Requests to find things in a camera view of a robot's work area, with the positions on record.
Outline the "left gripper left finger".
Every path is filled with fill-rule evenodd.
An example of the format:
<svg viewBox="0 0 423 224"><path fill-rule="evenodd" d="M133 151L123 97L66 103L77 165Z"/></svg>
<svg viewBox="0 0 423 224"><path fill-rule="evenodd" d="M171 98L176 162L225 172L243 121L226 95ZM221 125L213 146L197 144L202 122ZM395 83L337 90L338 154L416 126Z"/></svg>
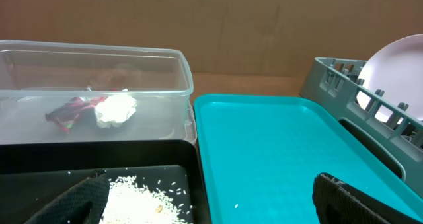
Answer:
<svg viewBox="0 0 423 224"><path fill-rule="evenodd" d="M55 197L25 224L99 224L109 189L106 174L97 172Z"/></svg>

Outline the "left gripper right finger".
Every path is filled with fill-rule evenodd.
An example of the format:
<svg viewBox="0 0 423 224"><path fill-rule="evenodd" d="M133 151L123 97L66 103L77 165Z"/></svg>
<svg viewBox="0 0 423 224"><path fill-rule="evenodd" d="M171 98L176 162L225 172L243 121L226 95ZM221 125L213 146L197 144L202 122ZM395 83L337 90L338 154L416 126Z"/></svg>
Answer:
<svg viewBox="0 0 423 224"><path fill-rule="evenodd" d="M422 224L328 173L313 183L320 224Z"/></svg>

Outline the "red snack wrapper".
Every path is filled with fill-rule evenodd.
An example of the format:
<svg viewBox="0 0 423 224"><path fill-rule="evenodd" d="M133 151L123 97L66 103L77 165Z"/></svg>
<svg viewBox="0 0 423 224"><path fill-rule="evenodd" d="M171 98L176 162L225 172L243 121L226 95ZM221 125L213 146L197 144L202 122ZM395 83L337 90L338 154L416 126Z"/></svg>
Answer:
<svg viewBox="0 0 423 224"><path fill-rule="evenodd" d="M46 113L45 119L47 122L53 122L61 131L69 133L86 111L93 110L105 100L106 97L74 97L59 108Z"/></svg>

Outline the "white tissue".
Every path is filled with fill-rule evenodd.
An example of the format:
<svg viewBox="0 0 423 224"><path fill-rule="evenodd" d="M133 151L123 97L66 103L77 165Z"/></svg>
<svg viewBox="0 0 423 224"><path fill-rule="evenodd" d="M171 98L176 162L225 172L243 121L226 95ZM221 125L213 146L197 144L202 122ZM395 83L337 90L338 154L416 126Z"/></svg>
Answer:
<svg viewBox="0 0 423 224"><path fill-rule="evenodd" d="M120 127L136 112L137 100L130 95L110 96L94 107L100 128Z"/></svg>

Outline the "white plate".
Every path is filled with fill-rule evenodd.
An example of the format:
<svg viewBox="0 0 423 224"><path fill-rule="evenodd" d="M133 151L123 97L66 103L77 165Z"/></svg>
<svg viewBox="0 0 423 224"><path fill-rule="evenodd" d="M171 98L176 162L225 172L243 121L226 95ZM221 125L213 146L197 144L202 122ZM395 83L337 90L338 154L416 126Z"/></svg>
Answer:
<svg viewBox="0 0 423 224"><path fill-rule="evenodd" d="M396 40L374 54L363 66L363 87L384 92L393 105L405 103L406 112L422 120L422 35Z"/></svg>

